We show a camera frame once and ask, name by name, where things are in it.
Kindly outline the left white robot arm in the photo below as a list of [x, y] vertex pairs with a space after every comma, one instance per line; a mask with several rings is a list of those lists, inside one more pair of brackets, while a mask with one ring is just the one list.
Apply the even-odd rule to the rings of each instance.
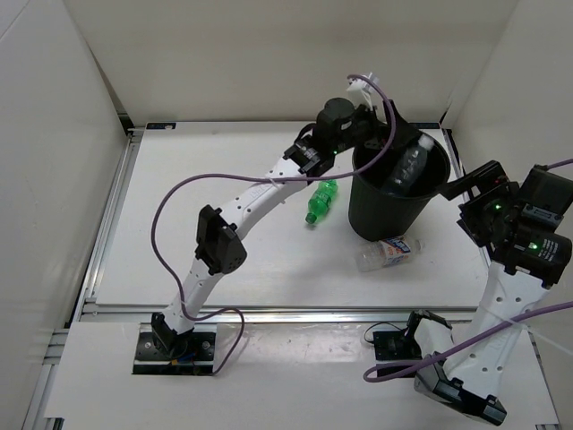
[[404, 149], [420, 131], [397, 112], [384, 109], [381, 122], [372, 107], [354, 106], [348, 99], [326, 102], [314, 122], [305, 125], [278, 162], [262, 178], [248, 178], [248, 187], [220, 207], [204, 206], [198, 215], [191, 268], [177, 279], [178, 295], [151, 318], [153, 341], [168, 358], [179, 358], [192, 347], [198, 313], [218, 282], [246, 260], [243, 241], [250, 230], [291, 195], [306, 188], [334, 166], [338, 154], [357, 147], [377, 158]]

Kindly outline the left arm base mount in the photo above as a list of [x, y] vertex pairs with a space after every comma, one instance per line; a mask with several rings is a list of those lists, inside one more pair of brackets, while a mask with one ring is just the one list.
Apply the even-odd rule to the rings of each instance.
[[191, 330], [177, 334], [162, 315], [153, 314], [138, 335], [132, 373], [137, 375], [207, 376], [213, 372], [216, 333]]

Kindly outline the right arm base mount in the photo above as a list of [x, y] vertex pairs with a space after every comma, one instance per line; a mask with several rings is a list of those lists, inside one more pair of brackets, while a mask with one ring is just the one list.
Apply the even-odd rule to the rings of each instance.
[[415, 374], [432, 364], [430, 358], [423, 358], [423, 353], [415, 340], [415, 332], [423, 319], [429, 319], [431, 313], [425, 310], [413, 311], [408, 317], [406, 327], [399, 329], [392, 323], [394, 331], [375, 330], [378, 323], [372, 326], [372, 340], [377, 364], [366, 370], [363, 379], [368, 383], [391, 381], [398, 378], [413, 378]]

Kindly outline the red label clear bottle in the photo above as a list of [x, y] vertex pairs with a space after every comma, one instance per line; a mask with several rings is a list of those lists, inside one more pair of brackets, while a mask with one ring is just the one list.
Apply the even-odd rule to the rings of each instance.
[[424, 250], [424, 246], [420, 239], [407, 235], [369, 242], [355, 253], [356, 267], [361, 272], [369, 272], [409, 262]]

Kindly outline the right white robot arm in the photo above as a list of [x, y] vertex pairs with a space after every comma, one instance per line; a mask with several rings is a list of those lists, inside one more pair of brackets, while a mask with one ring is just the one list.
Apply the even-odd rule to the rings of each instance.
[[458, 225], [479, 247], [491, 249], [486, 286], [459, 343], [437, 317], [422, 318], [402, 336], [403, 350], [432, 364], [415, 374], [415, 389], [477, 421], [499, 426], [507, 411], [500, 383], [524, 330], [520, 318], [534, 310], [559, 282], [572, 257], [572, 242], [557, 234], [572, 203], [571, 180], [535, 165], [525, 181], [506, 176], [490, 161], [444, 185], [451, 201], [477, 190], [460, 205]]

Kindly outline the clear plastic bottle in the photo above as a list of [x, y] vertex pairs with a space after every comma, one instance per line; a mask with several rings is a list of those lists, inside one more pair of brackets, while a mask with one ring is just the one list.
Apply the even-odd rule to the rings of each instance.
[[409, 147], [393, 168], [382, 189], [386, 194], [407, 196], [412, 186], [423, 173], [434, 140], [422, 134], [417, 143]]

